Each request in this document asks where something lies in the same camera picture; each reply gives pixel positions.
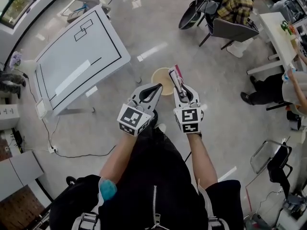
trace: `black shirt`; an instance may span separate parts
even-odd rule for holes
[[[161,225],[170,229],[208,229],[202,195],[193,185],[184,161],[169,142],[152,142],[131,160],[115,196],[99,208],[101,229],[145,229],[154,225],[153,195]],[[50,212],[52,230],[71,229],[75,219],[98,203],[98,181],[90,175],[57,198]],[[224,181],[206,189],[213,213],[223,218],[230,230],[243,230],[240,183]]]

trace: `white desk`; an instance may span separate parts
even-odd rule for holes
[[[37,96],[50,100],[53,114],[84,112],[67,106],[130,61],[109,19],[96,6],[64,28],[37,56]]]
[[[254,68],[247,71],[247,74],[253,74],[259,71],[271,69],[282,65],[284,70],[288,69],[289,64],[296,56],[290,36],[281,28],[281,23],[284,21],[284,17],[280,12],[260,14],[260,22],[263,29],[269,36],[277,54],[270,56],[269,60],[279,58],[279,60],[271,62],[261,67]]]

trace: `white cabinet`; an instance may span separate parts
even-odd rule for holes
[[[17,105],[0,105],[0,130],[15,128],[19,120]]]
[[[0,162],[0,201],[23,187],[10,159]]]
[[[0,162],[0,201],[43,174],[31,151]]]

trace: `shoe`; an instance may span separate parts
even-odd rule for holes
[[[254,87],[255,87],[255,85],[256,85],[256,82],[258,82],[258,80],[254,77],[254,76],[250,76],[249,77],[249,80],[251,81],[251,83],[254,85]]]
[[[244,102],[246,102],[247,104],[253,105],[253,102],[251,102],[248,94],[241,92],[240,96]]]
[[[240,52],[234,45],[228,46],[226,50],[237,58],[243,57],[243,53]]]
[[[158,128],[163,134],[166,132],[166,125],[163,123],[157,124],[154,128]]]
[[[17,94],[18,99],[20,99],[20,94],[21,94],[20,86],[19,86],[18,91],[17,91],[16,94]]]

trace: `forearm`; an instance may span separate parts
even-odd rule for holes
[[[302,108],[304,109],[304,112],[307,113],[307,100],[306,100],[306,96],[304,95],[301,87],[298,85],[297,80],[294,79],[294,81],[292,81],[293,86],[294,86],[294,90],[296,93],[296,96],[302,106]]]
[[[207,150],[197,134],[188,134],[192,153],[193,171],[196,183],[200,181],[203,189],[217,183],[217,175]]]
[[[307,65],[307,58],[306,56],[299,50],[297,55],[302,59],[302,61]]]
[[[120,142],[114,148],[99,175],[118,183],[128,165],[136,139],[137,137],[123,133]]]

